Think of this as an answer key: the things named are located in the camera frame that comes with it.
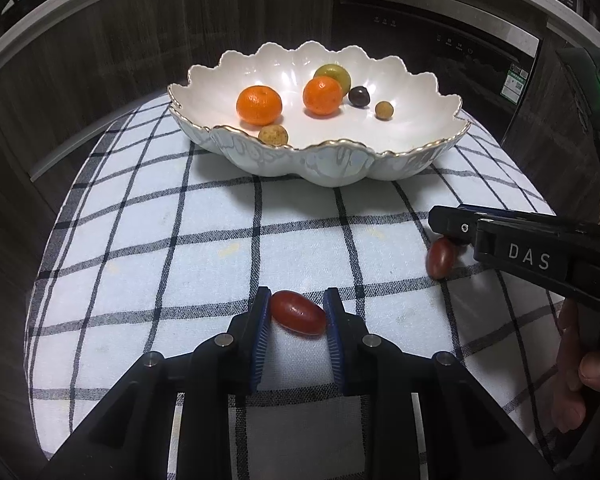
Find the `person right hand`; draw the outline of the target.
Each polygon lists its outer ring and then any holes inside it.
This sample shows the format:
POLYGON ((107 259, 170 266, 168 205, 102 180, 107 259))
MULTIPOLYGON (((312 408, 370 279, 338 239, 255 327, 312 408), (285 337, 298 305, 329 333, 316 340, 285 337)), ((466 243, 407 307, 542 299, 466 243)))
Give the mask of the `person right hand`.
POLYGON ((578 305, 565 299, 558 316, 562 338, 556 359, 557 377, 552 404, 552 419, 562 434, 578 429, 585 419, 586 407, 581 388, 600 392, 600 352, 588 352, 582 356, 577 320, 578 305))

